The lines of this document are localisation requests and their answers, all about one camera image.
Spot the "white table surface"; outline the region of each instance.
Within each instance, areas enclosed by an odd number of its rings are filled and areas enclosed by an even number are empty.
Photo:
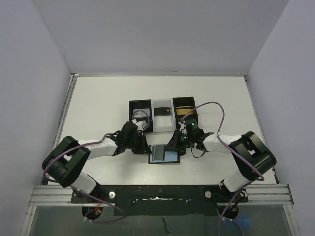
[[[253,131],[262,138],[243,77],[78,77],[61,138],[71,135],[78,140],[100,139],[105,133],[120,130],[128,121],[130,100],[186,96],[193,96],[196,105],[207,101],[223,105],[226,115],[222,134]],[[206,105],[197,111],[200,128],[216,132],[222,116],[220,108]],[[166,144],[171,136],[149,134],[147,141]],[[118,156],[88,160],[83,171],[100,184],[198,185],[218,184],[237,168],[231,154],[209,152],[195,159],[187,149],[180,159],[179,164],[148,164],[147,155],[127,150]],[[264,182],[255,184],[276,183],[272,170],[264,176]]]

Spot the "wire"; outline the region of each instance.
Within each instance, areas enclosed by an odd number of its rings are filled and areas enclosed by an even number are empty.
[[[243,187],[241,187],[239,190],[236,191],[236,193],[234,194],[234,196],[231,198],[231,200],[229,201],[229,203],[226,205],[224,211],[222,212],[222,215],[220,216],[220,220],[218,222],[218,236],[220,236],[220,228],[221,228],[221,222],[224,218],[224,215],[226,213],[226,211],[228,210],[228,208],[230,207],[230,205],[232,204],[232,202],[234,201],[234,199],[240,194],[240,192],[242,191],[243,188],[245,188],[247,185],[251,184],[252,182],[249,182],[247,184],[245,184]],[[236,221],[233,221],[235,224],[237,224],[237,226],[241,229],[241,232],[242,232],[242,236],[244,235],[244,232],[241,228],[241,226],[236,223]]]
[[[88,194],[88,193],[85,193],[85,192],[82,192],[82,191],[78,191],[78,192],[81,193],[82,195],[87,196],[87,197],[89,197],[89,198],[91,198],[91,199],[93,199],[93,200],[96,200],[96,201],[100,202],[100,203],[107,204],[107,205],[109,205],[110,207],[112,207],[112,208],[114,208],[114,209],[120,211],[120,212],[123,214],[122,217],[119,217],[119,218],[113,219],[113,220],[101,220],[101,221],[90,220],[90,222],[92,222],[92,223],[98,223],[98,224],[113,223],[113,222],[122,220],[122,219],[124,219],[124,218],[127,217],[126,212],[124,212],[123,210],[121,210],[119,207],[117,207],[117,206],[115,206],[115,205],[113,205],[113,204],[111,204],[111,203],[109,203],[109,202],[107,202],[107,201],[104,201],[104,200],[102,200],[102,199],[99,199],[99,198],[97,198],[97,197],[94,197],[94,196],[92,196],[92,195],[90,195],[90,194]],[[93,209],[93,210],[88,211],[88,212],[84,215],[84,218],[87,218],[87,216],[88,216],[90,213],[92,213],[93,211],[95,211],[95,210]]]
[[[81,148],[81,147],[102,143],[102,142],[105,140],[105,138],[107,137],[107,135],[110,135],[110,134],[109,134],[109,133],[105,134],[105,135],[103,136],[103,138],[102,138],[101,140],[99,140],[99,141],[89,142],[89,143],[85,143],[85,144],[78,145],[78,146],[76,146],[76,147],[73,147],[73,148],[71,148],[71,149],[69,149],[69,150],[63,152],[63,153],[60,154],[59,156],[57,156],[57,157],[56,157],[52,162],[50,162],[49,165],[44,169],[44,172],[43,172],[43,177],[44,177],[44,179],[47,180],[47,181],[49,181],[49,182],[58,183],[57,181],[52,180],[52,179],[48,179],[48,178],[46,177],[46,173],[48,172],[48,170],[51,168],[51,166],[52,166],[56,161],[58,161],[60,158],[64,157],[64,155],[67,155],[68,153],[70,153],[70,152],[72,152],[72,151],[74,151],[74,150],[77,150],[77,149],[79,149],[79,148]],[[79,193],[81,193],[82,195],[85,195],[85,196],[87,196],[87,197],[89,197],[89,198],[91,198],[91,199],[93,199],[93,200],[96,200],[96,201],[98,201],[98,202],[105,203],[105,204],[107,204],[107,205],[113,207],[114,209],[120,211],[122,214],[124,214],[122,217],[117,218],[117,219],[114,219],[114,220],[107,220],[107,221],[91,221],[91,222],[93,222],[93,223],[112,223],[112,222],[116,222],[116,221],[122,220],[122,219],[124,219],[124,218],[127,216],[127,214],[126,214],[123,210],[121,210],[119,207],[117,207],[117,206],[115,206],[115,205],[113,205],[113,204],[111,204],[111,203],[109,203],[109,202],[106,202],[106,201],[104,201],[104,200],[102,200],[102,199],[96,198],[96,197],[94,197],[94,196],[92,196],[92,195],[90,195],[90,194],[87,194],[87,193],[85,193],[85,192],[82,192],[82,191],[79,191]],[[89,211],[88,213],[86,213],[86,214],[85,214],[85,217],[86,217],[88,214],[90,214],[91,212],[93,212],[93,211],[95,211],[95,209],[93,209],[93,210]]]
[[[219,132],[222,128],[222,125],[223,125],[223,122],[224,122],[224,119],[225,119],[225,110],[223,108],[223,106],[219,103],[219,102],[206,102],[206,103],[203,103],[195,108],[193,108],[192,110],[190,110],[187,114],[185,114],[182,118],[181,118],[181,121],[184,121],[184,119],[191,113],[193,112],[194,110],[196,110],[197,108],[199,107],[202,107],[204,105],[207,105],[207,104],[217,104],[221,110],[222,110],[222,120],[221,120],[221,123],[218,127],[218,130],[217,130],[217,138],[218,140],[227,148],[229,149],[236,157],[238,157],[240,160],[242,160],[246,165],[248,165],[259,177],[260,179],[257,179],[259,181],[264,181],[265,178],[264,176],[251,164],[249,163],[247,160],[245,160],[241,155],[239,155],[236,151],[234,151],[228,144],[226,144],[219,136]],[[246,187],[247,185],[249,185],[251,182],[245,184],[242,188]],[[220,216],[220,220],[219,220],[219,223],[218,223],[218,236],[220,236],[220,227],[221,227],[221,222],[222,222],[222,219],[224,218],[224,214],[226,213],[227,209],[230,207],[230,205],[232,204],[232,202],[234,201],[234,199],[238,196],[238,194],[242,191],[242,188],[240,188],[239,190],[237,190],[237,192],[235,193],[235,195],[233,196],[233,198],[230,200],[230,202],[226,205],[222,215]],[[236,223],[236,221],[233,221],[241,230],[242,232],[242,235],[244,235],[244,232],[243,230],[241,229],[241,226]]]
[[[191,153],[192,153],[192,155],[194,156],[194,158],[196,158],[196,159],[202,157],[202,156],[206,153],[206,152],[204,151],[200,156],[195,156],[195,155],[193,154],[193,152],[192,152],[193,148],[194,148],[194,147],[191,148]]]
[[[100,143],[102,143],[102,142],[104,141],[104,139],[106,138],[107,135],[110,135],[110,134],[108,134],[108,133],[105,134],[105,135],[103,136],[103,138],[102,138],[101,140],[99,140],[99,141],[89,142],[89,143],[85,143],[85,144],[81,144],[81,145],[75,146],[75,147],[73,147],[73,148],[71,148],[71,149],[69,149],[69,150],[63,152],[63,153],[60,154],[59,156],[57,156],[57,157],[56,157],[54,160],[52,160],[52,162],[50,162],[50,163],[48,164],[48,166],[44,169],[43,178],[44,178],[46,181],[48,181],[48,182],[58,183],[57,181],[55,181],[55,180],[53,180],[53,179],[49,179],[49,178],[46,177],[46,173],[48,172],[48,170],[52,167],[52,165],[53,165],[56,161],[58,161],[59,159],[61,159],[62,157],[64,157],[64,155],[67,155],[68,153],[70,153],[70,152],[72,152],[72,151],[74,151],[74,150],[77,150],[77,149],[79,149],[79,148],[81,148],[81,147],[85,147],[85,146],[88,146],[88,145],[94,145],[94,144],[100,144]]]
[[[234,210],[234,208],[237,207],[237,205],[238,205],[245,197],[246,197],[246,196],[245,196],[245,194],[244,194],[244,196],[242,196],[239,200],[236,199],[235,204],[234,204],[232,207],[230,207],[230,210],[231,210],[231,211]]]
[[[136,115],[137,112],[143,112],[143,113],[147,116],[147,119],[148,119],[147,126],[144,127],[144,129],[142,130],[142,133],[143,133],[143,132],[149,127],[149,125],[150,125],[150,116],[149,116],[149,114],[148,114],[146,111],[141,110],[141,109],[138,109],[138,110],[135,110],[135,111],[133,112],[133,114],[132,114],[132,116],[131,116],[131,119],[134,119],[134,116]]]
[[[104,194],[101,194],[101,198],[100,199],[102,199],[102,200],[104,200]],[[99,203],[96,207],[95,207],[95,212],[99,212],[99,213],[101,213],[102,214],[102,211],[100,211],[100,209],[99,209],[99,206],[101,205],[101,203]]]
[[[224,219],[227,219],[227,220],[233,222],[233,223],[239,228],[239,230],[241,231],[242,236],[245,236],[244,231],[243,231],[241,225],[240,225],[236,220],[230,219],[230,218],[227,218],[227,217],[224,217]]]
[[[223,122],[224,122],[224,119],[225,119],[225,110],[224,110],[223,106],[222,106],[219,102],[206,102],[206,103],[203,103],[203,104],[201,104],[201,105],[195,107],[194,109],[190,110],[186,115],[184,115],[184,116],[181,118],[181,120],[184,121],[184,119],[185,119],[191,112],[193,112],[193,111],[196,110],[197,108],[202,107],[202,106],[207,105],[207,104],[217,104],[217,105],[221,108],[221,110],[222,110],[222,120],[221,120],[221,123],[220,123],[220,125],[219,125],[219,127],[218,127],[218,130],[217,130],[217,138],[218,138],[218,140],[219,140],[227,149],[229,149],[229,150],[231,151],[231,153],[233,153],[236,157],[238,157],[239,159],[241,159],[246,165],[248,165],[248,166],[260,177],[260,179],[257,179],[257,180],[259,180],[259,181],[264,181],[264,180],[265,180],[264,176],[263,176],[251,163],[249,163],[247,160],[245,160],[241,155],[239,155],[236,151],[234,151],[228,144],[226,144],[226,143],[220,138],[219,132],[220,132],[220,130],[221,130],[221,128],[222,128],[222,125],[223,125]]]

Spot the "white wall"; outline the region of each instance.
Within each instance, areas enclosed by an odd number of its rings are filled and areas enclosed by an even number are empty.
[[[315,231],[315,1],[291,0],[249,72],[276,171],[289,183],[303,236]]]
[[[249,71],[288,0],[33,0],[71,72]]]
[[[0,7],[0,235],[18,235],[70,73],[31,0]]]

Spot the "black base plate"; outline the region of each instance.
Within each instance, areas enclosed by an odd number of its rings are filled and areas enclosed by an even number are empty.
[[[109,192],[116,197],[110,199]],[[211,192],[211,198],[205,192]],[[204,214],[216,216],[216,203],[228,202],[218,185],[99,185],[98,192],[104,200],[124,210],[127,215],[188,215]],[[94,203],[96,201],[73,192],[72,203]],[[114,215],[122,215],[115,210]]]

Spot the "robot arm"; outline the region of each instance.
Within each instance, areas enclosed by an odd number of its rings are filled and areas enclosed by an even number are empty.
[[[145,134],[142,132],[145,126],[145,121],[126,122],[121,131],[107,135],[102,141],[78,141],[67,136],[44,160],[42,169],[48,168],[47,173],[62,187],[71,186],[89,194],[98,183],[82,172],[86,161],[101,156],[115,156],[123,153],[126,149],[131,149],[135,154],[151,153]]]
[[[186,148],[191,147],[196,147],[203,152],[232,153],[238,169],[220,183],[221,188],[231,193],[259,178],[254,169],[264,174],[277,162],[271,151],[254,132],[235,136],[205,133],[194,119],[184,121],[184,126],[180,130],[175,130],[164,150],[177,151],[183,155],[186,153]]]

